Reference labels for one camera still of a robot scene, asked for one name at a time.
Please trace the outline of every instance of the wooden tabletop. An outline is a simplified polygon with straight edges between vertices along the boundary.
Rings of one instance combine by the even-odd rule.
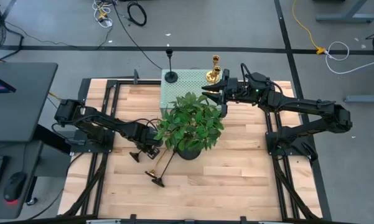
[[[286,96],[293,96],[290,82],[277,83]],[[105,79],[91,80],[87,106],[101,110],[105,86]],[[159,85],[121,85],[116,117],[123,121],[160,118],[160,94]],[[284,126],[300,124],[297,113],[280,114]],[[228,103],[222,123],[225,129],[212,150],[202,151],[192,161],[174,156],[163,178],[165,188],[153,184],[144,173],[160,156],[151,160],[141,154],[137,163],[129,155],[138,151],[135,145],[117,134],[106,167],[99,218],[129,218],[136,214],[138,219],[239,220],[246,216],[248,220],[280,221],[273,162],[264,138],[264,112],[257,106]],[[167,152],[160,161],[156,169],[159,175],[170,156]],[[85,188],[90,160],[91,154],[85,154],[71,166],[58,213],[66,212]],[[289,160],[297,193],[321,217],[309,161],[304,156],[289,156]],[[288,216],[292,217],[286,189],[284,193]]]

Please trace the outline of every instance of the black candlestick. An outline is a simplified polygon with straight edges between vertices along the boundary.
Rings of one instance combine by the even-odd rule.
[[[160,186],[160,187],[164,187],[164,184],[163,184],[163,181],[162,181],[162,177],[163,177],[163,175],[164,175],[164,173],[165,173],[167,167],[168,167],[169,164],[170,164],[170,161],[173,159],[173,156],[174,156],[174,154],[175,154],[176,152],[177,152],[176,150],[173,151],[172,157],[170,157],[169,162],[167,163],[166,167],[164,168],[161,177],[160,177],[160,178],[156,178],[156,179],[152,179],[152,180],[151,180],[154,184],[156,184],[156,185],[158,185],[158,186]]]
[[[135,153],[135,152],[129,152],[130,156],[136,161],[136,162],[139,162],[139,154],[141,153],[141,151],[139,151],[138,153]]]
[[[174,83],[175,81],[177,81],[177,79],[179,78],[179,76],[176,74],[176,72],[172,72],[172,55],[173,55],[173,50],[172,49],[167,49],[166,50],[166,54],[169,58],[169,66],[170,66],[170,71],[167,72],[165,75],[164,75],[164,79],[166,80],[166,82],[168,83]]]

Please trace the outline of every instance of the gold candlestick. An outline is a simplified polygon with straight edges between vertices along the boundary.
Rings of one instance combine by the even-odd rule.
[[[221,68],[216,66],[217,63],[220,61],[220,56],[213,55],[213,68],[212,71],[206,73],[206,80],[211,83],[216,83],[221,72]]]

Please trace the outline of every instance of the robotic arm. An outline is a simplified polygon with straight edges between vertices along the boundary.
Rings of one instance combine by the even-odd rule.
[[[89,140],[98,145],[106,143],[105,133],[108,129],[116,131],[122,137],[134,142],[137,148],[151,159],[155,159],[159,154],[157,147],[162,145],[162,141],[154,139],[156,135],[154,128],[141,124],[137,122],[138,120],[125,122],[112,118],[77,100],[62,100],[54,119],[62,126],[74,125],[86,133]]]
[[[222,106],[222,117],[227,115],[227,102],[251,103],[258,105],[264,112],[294,111],[319,115],[321,119],[302,124],[293,128],[283,126],[278,133],[266,135],[269,152],[274,153],[279,148],[291,147],[299,137],[310,136],[323,131],[332,133],[345,133],[352,127],[350,112],[334,101],[305,100],[291,98],[283,95],[281,87],[272,82],[268,77],[260,73],[250,73],[245,64],[241,64],[247,70],[243,84],[237,78],[230,78],[230,71],[225,69],[223,78],[214,85],[204,86],[202,89],[221,93],[203,92],[211,100]]]

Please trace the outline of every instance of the gray desk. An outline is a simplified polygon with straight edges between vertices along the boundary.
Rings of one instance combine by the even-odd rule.
[[[32,139],[57,67],[56,63],[0,63],[0,79],[17,89],[0,93],[0,141]]]
[[[0,146],[14,144],[0,149],[0,156],[8,158],[0,180],[0,218],[19,216],[24,202],[32,197],[37,176],[59,176],[66,171],[52,160],[58,154],[69,156],[70,145],[38,124],[57,67],[56,63],[0,63],[0,79],[16,88],[15,93],[0,93]],[[8,204],[4,186],[12,174],[22,170],[24,158],[27,178],[22,194],[17,203]],[[57,172],[44,172],[50,169]]]
[[[22,210],[29,187],[34,177],[38,158],[43,148],[42,141],[28,143],[14,143],[13,146],[0,149],[0,156],[6,156],[7,162],[0,180],[0,218],[17,218]],[[22,170],[22,159],[25,150],[24,173],[27,175],[21,196],[16,203],[7,203],[3,197],[4,186],[10,176]]]

